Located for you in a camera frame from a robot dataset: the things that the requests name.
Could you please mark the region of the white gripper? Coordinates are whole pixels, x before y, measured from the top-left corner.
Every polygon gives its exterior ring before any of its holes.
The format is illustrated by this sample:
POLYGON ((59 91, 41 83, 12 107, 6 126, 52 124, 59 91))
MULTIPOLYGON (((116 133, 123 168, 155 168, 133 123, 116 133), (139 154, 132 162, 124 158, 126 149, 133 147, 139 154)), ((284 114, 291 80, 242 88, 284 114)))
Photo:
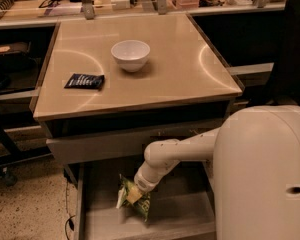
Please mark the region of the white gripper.
POLYGON ((132 186, 129 190, 127 201, 134 204, 143 196, 142 192, 151 192, 158 185, 158 182, 158 174, 154 169, 141 166, 134 176, 136 186, 132 186))

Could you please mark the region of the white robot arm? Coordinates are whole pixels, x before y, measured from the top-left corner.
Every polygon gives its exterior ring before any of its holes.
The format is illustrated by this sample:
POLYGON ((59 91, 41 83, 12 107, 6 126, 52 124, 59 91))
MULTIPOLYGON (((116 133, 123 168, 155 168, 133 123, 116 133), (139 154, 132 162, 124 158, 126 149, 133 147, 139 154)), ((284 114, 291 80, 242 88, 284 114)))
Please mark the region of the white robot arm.
POLYGON ((144 151, 134 182, 152 191, 179 162, 213 162, 217 240, 300 240, 300 106, 256 106, 221 127, 144 151))

